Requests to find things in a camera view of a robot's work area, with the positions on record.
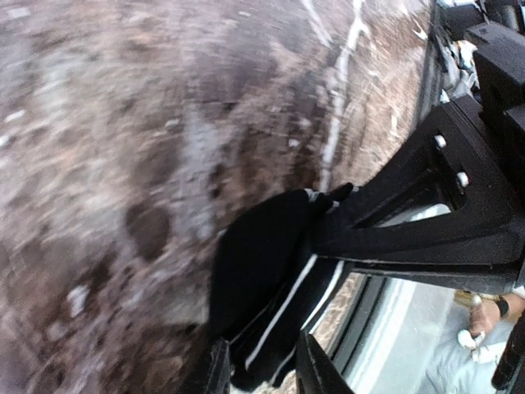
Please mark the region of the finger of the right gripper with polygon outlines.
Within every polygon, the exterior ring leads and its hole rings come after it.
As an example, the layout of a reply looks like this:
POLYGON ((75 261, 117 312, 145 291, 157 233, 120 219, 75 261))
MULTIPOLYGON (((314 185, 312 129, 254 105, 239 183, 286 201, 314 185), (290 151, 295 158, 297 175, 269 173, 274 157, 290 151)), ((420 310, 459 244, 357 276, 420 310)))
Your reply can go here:
POLYGON ((524 108, 434 108, 313 232, 314 251, 372 275, 524 280, 524 108))

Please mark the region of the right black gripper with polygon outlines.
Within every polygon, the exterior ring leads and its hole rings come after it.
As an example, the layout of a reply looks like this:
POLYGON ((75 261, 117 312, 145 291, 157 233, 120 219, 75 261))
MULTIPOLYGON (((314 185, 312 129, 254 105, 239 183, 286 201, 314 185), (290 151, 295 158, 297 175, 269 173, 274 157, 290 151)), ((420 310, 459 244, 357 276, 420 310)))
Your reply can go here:
POLYGON ((448 10, 454 39, 475 47, 480 100, 464 95, 434 112, 434 149, 450 213, 442 230, 524 228, 524 29, 448 10))

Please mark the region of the black white striped sock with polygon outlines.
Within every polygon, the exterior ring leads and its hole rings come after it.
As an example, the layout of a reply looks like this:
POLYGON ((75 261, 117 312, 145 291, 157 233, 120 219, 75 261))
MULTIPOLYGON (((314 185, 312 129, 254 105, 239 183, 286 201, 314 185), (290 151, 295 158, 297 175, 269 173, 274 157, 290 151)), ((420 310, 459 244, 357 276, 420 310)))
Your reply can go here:
POLYGON ((318 327, 349 276, 338 259, 314 251, 310 232, 354 191, 288 190, 253 206, 221 236, 209 299, 212 338, 230 345, 231 384, 278 388, 294 370, 301 332, 318 327))

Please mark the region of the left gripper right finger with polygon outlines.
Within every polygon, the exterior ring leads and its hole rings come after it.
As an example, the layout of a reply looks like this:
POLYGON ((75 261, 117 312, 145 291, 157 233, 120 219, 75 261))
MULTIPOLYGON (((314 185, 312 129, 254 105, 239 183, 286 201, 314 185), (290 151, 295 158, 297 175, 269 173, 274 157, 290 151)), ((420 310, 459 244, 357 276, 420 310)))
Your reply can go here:
POLYGON ((353 394, 315 337, 304 330, 297 341, 295 373, 299 394, 353 394))

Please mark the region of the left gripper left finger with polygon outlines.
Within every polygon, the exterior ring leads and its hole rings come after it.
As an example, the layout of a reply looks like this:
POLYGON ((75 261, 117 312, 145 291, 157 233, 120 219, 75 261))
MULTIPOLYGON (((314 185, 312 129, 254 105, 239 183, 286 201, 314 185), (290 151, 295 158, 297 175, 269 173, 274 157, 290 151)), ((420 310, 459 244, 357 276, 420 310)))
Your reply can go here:
POLYGON ((231 388, 231 361, 229 342, 218 338, 200 357, 195 371, 192 393, 229 393, 231 388))

